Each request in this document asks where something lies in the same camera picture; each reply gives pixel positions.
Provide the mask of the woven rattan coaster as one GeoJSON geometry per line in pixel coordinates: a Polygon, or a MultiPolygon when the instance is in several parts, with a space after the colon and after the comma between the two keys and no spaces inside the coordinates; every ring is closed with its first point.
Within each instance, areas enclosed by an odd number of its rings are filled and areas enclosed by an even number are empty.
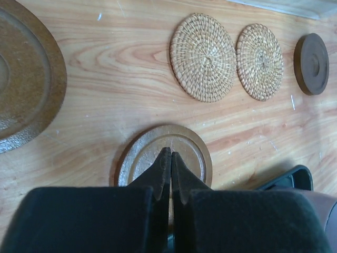
{"type": "Polygon", "coordinates": [[[179,23],[170,41],[170,62],[180,86],[196,100],[217,102],[233,86],[234,43],[209,15],[193,13],[179,23]]]}
{"type": "Polygon", "coordinates": [[[237,74],[247,94],[267,101],[279,90],[284,62],[274,33],[262,24],[247,25],[236,43],[237,74]]]}

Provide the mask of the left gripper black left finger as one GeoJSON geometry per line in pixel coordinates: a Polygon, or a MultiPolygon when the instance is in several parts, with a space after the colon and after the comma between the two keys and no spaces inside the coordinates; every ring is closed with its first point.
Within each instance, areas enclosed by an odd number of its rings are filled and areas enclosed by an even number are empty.
{"type": "Polygon", "coordinates": [[[171,151],[126,187],[40,187],[16,210],[1,252],[164,252],[171,151]]]}

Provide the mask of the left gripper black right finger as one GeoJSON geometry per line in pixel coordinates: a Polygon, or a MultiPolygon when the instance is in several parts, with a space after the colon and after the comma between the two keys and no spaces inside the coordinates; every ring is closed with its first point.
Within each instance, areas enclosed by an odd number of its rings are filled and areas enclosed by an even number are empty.
{"type": "Polygon", "coordinates": [[[175,252],[332,252],[310,191],[212,190],[177,152],[171,176],[175,252]]]}

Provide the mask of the brown wooden coaster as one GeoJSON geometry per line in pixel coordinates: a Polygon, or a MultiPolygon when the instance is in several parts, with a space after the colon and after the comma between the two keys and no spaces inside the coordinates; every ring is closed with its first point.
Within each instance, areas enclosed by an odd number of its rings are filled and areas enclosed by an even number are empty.
{"type": "Polygon", "coordinates": [[[212,184],[212,159],[202,138],[177,124],[153,126],[136,135],[111,167],[110,186],[127,186],[149,168],[162,148],[178,152],[187,167],[208,187],[212,184]]]}
{"type": "Polygon", "coordinates": [[[329,56],[323,39],[316,33],[302,36],[294,50],[296,81],[306,95],[319,95],[329,79],[329,56]]]}
{"type": "Polygon", "coordinates": [[[17,1],[1,1],[1,153],[30,142],[55,119],[66,93],[62,52],[17,1]]]}

